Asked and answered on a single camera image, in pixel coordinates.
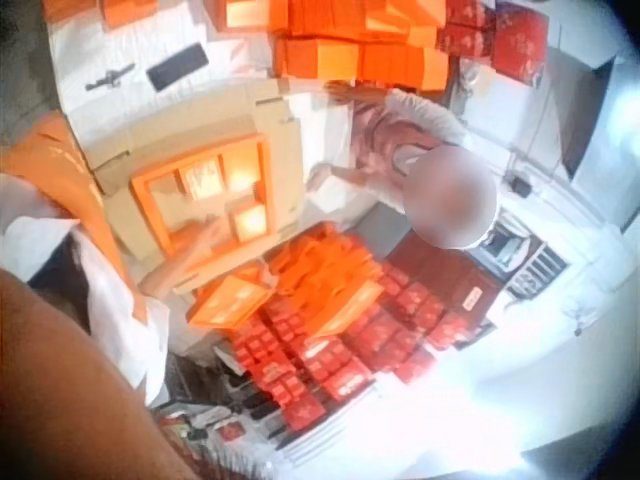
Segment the hand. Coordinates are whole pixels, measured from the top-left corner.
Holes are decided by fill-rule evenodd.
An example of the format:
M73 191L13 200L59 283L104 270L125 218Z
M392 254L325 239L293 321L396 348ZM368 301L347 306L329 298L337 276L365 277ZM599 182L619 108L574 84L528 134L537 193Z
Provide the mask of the hand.
M220 243L225 233L224 223L220 218L209 218L196 234L193 245L196 249L211 248Z
M307 192L317 192L332 174L330 163L322 162L314 166L305 186Z
M354 100L353 93L356 90L356 87L351 86L347 82L341 80L327 82L324 88L331 99L339 105L343 105Z

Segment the open cardboard box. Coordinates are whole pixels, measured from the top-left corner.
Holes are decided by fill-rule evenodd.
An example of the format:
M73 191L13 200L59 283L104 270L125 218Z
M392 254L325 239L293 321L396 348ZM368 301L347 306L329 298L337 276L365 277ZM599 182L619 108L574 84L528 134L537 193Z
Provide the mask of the open cardboard box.
M178 283L176 293L200 287L298 233L297 219L304 199L300 125L291 119L287 103L280 98L277 81L231 86L198 97L142 119L85 152L105 193L105 211L116 237L143 269L150 271L163 255L131 194L131 176L143 167L194 148L255 133L268 138L271 150L271 181L276 186L273 233L225 254L222 261L209 268L189 272ZM173 225L203 219L220 208L215 202L208 206L207 202L190 202L162 189L154 196L161 199L163 215Z

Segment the white wall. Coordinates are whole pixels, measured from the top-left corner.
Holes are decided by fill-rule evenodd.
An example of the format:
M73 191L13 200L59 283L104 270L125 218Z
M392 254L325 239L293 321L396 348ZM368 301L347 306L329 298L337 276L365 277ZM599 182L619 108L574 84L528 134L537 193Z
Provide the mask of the white wall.
M511 419L521 451L615 420L640 386L639 296L636 271L619 291L616 306L580 337L531 365L480 383L474 403ZM487 442L492 433L486 433ZM399 478L462 468L426 452Z

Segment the black phone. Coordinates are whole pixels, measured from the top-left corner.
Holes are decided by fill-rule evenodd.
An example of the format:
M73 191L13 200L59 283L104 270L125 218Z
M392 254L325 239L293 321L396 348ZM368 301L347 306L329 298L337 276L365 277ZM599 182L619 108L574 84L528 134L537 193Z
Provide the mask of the black phone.
M190 73L209 64L202 45L196 43L147 70L149 81L160 92Z

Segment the floor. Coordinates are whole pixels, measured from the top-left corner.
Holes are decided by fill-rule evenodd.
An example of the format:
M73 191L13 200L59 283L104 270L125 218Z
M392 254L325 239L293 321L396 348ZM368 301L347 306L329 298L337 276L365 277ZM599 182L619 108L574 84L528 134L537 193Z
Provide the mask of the floor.
M16 143L58 108L41 0L2 0L0 145Z

